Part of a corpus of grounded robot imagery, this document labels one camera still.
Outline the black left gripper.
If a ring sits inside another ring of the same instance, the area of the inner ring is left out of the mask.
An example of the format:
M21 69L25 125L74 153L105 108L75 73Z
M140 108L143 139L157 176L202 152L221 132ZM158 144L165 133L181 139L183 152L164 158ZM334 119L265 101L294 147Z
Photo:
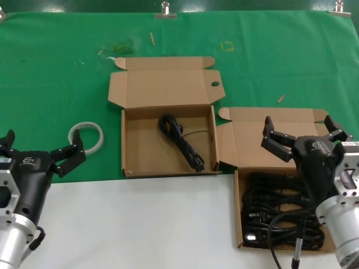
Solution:
M12 148L14 141L12 129L1 138L1 156L11 159L9 164L1 163L1 169L11 171L20 191L14 213L38 225L54 173L62 178L86 161L80 131L74 131L73 144L50 153L17 151Z

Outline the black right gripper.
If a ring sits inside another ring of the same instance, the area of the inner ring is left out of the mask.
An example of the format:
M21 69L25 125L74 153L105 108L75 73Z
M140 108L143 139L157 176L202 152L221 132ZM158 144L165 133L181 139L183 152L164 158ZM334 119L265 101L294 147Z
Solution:
M277 132L270 116L265 118L261 147L288 163L292 158L297 174L303 180L309 195L309 209L335 195L345 196L334 184L335 171L343 155L334 143L351 142L353 136L337 124L330 115L324 119L328 134L324 136L295 136Z

